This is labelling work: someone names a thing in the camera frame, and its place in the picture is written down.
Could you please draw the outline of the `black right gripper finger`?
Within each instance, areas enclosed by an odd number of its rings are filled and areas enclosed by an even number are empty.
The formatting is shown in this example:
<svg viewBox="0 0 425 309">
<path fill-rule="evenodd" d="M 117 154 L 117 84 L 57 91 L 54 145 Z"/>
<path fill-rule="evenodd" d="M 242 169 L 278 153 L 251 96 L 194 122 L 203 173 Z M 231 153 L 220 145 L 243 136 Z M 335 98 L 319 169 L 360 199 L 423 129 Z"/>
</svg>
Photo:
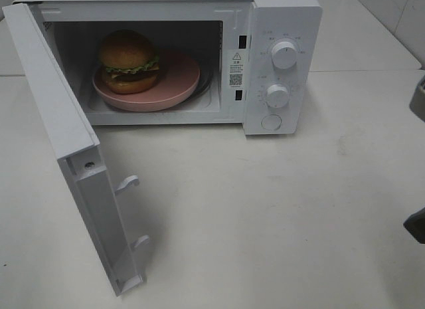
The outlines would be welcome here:
<svg viewBox="0 0 425 309">
<path fill-rule="evenodd" d="M 425 115 L 425 79 L 423 78 L 414 91 L 412 100 L 410 101 L 410 109 L 415 115 Z"/>
<path fill-rule="evenodd" d="M 425 208 L 409 216 L 403 226 L 416 241 L 425 244 Z"/>
</svg>

